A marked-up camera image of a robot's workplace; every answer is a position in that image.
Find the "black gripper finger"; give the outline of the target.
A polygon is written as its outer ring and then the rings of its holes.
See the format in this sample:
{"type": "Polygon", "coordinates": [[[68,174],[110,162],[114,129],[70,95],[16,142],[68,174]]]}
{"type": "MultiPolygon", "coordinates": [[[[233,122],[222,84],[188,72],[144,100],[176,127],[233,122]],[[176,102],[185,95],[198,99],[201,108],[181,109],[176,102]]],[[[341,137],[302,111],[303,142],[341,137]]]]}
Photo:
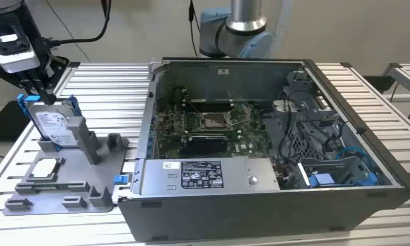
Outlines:
{"type": "Polygon", "coordinates": [[[37,88],[24,72],[8,73],[0,66],[0,78],[14,87],[24,89],[28,95],[37,95],[37,88]]]}
{"type": "Polygon", "coordinates": [[[68,64],[69,59],[65,57],[54,55],[44,55],[40,57],[40,67],[37,68],[37,75],[40,79],[38,95],[41,97],[41,101],[46,105],[52,105],[57,100],[53,90],[61,79],[68,64]]]}

